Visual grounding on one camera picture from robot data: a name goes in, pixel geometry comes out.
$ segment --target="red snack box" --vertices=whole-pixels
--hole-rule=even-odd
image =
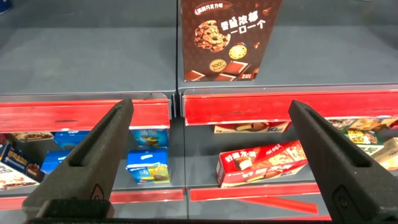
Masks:
[[[218,124],[214,133],[283,133],[290,125],[290,121]]]
[[[308,163],[300,141],[223,152],[216,168],[219,186],[233,187],[296,174]]]

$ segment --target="snack package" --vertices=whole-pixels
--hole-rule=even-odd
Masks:
[[[146,148],[168,147],[168,129],[143,129],[132,130],[132,135],[137,140],[138,146]]]
[[[50,174],[72,150],[49,151],[42,164],[42,172]]]
[[[65,150],[74,149],[87,136],[89,131],[60,131],[55,133],[54,141]]]
[[[345,131],[348,127],[350,127],[356,119],[329,119],[328,120],[333,127],[335,127],[339,131]]]
[[[167,149],[130,150],[126,169],[137,184],[170,182]]]
[[[11,136],[20,142],[41,141],[41,140],[48,140],[54,138],[54,135],[48,131],[11,133]]]
[[[394,124],[397,118],[364,118],[357,119],[349,126],[349,130],[380,131]]]
[[[180,0],[186,82],[253,80],[282,0]]]
[[[214,127],[214,133],[283,133],[290,124],[290,121],[217,124]]]
[[[374,131],[348,130],[343,132],[343,134],[371,157],[384,148],[379,135]]]
[[[300,141],[222,152],[216,168],[220,187],[296,174],[308,163]]]
[[[0,145],[0,190],[37,185],[44,173],[39,165],[14,148],[1,134]]]

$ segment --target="gray metal shelf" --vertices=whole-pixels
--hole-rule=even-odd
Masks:
[[[396,130],[383,130],[383,140],[398,137]],[[297,140],[294,128],[285,133],[233,133],[214,134],[211,126],[185,127],[185,179],[188,189],[200,187],[217,187],[216,165],[221,152],[265,146]],[[295,175],[263,180],[258,184],[289,184],[298,182],[314,182],[309,165]]]
[[[396,7],[393,0],[283,1],[262,69],[246,82],[184,82],[178,27],[178,91],[398,83]]]
[[[176,0],[13,2],[0,16],[0,95],[175,93]]]
[[[115,191],[130,191],[130,190],[162,190],[162,189],[183,189],[185,187],[185,170],[184,170],[184,138],[183,138],[183,120],[174,119],[171,122],[171,129],[169,133],[169,171],[171,175],[171,183],[164,184],[136,184],[129,172],[126,170],[126,159],[122,159],[119,164],[116,180],[113,185]],[[25,145],[24,152],[30,151],[31,157],[35,157],[37,161],[43,161],[47,151],[60,150],[58,145],[53,141],[36,141]],[[19,189],[0,191],[0,197],[17,197],[29,195],[35,186],[21,187]]]

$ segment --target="cookie picture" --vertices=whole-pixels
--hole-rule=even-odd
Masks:
[[[231,50],[229,50],[229,56],[232,59],[241,59],[243,58],[248,52],[248,49],[244,45],[235,45],[231,47]]]
[[[220,34],[216,21],[206,21],[195,29],[193,41],[197,47],[216,53],[222,51],[229,44],[230,39],[231,34]]]

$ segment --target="packaged snack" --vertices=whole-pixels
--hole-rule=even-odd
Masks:
[[[360,147],[369,156],[377,153],[377,151],[384,148],[383,142],[379,135],[374,131],[353,131],[348,130],[343,132],[353,143]]]
[[[37,185],[43,178],[40,166],[14,148],[1,134],[0,190]]]
[[[138,146],[146,148],[168,147],[168,129],[143,129],[132,130],[132,135],[137,140]]]
[[[65,150],[74,149],[87,136],[89,131],[60,131],[55,133],[54,141]]]
[[[170,182],[167,149],[130,150],[126,169],[137,184]]]
[[[253,80],[282,0],[180,0],[186,82]]]
[[[308,163],[300,141],[222,152],[216,168],[220,187],[296,174]]]
[[[290,124],[290,121],[217,124],[214,133],[283,133]]]
[[[42,171],[50,174],[72,150],[49,151],[42,164]]]
[[[395,123],[397,118],[363,118],[357,119],[349,126],[350,130],[380,131]]]
[[[31,142],[53,139],[54,135],[48,131],[28,132],[28,133],[11,133],[16,140],[20,142]]]

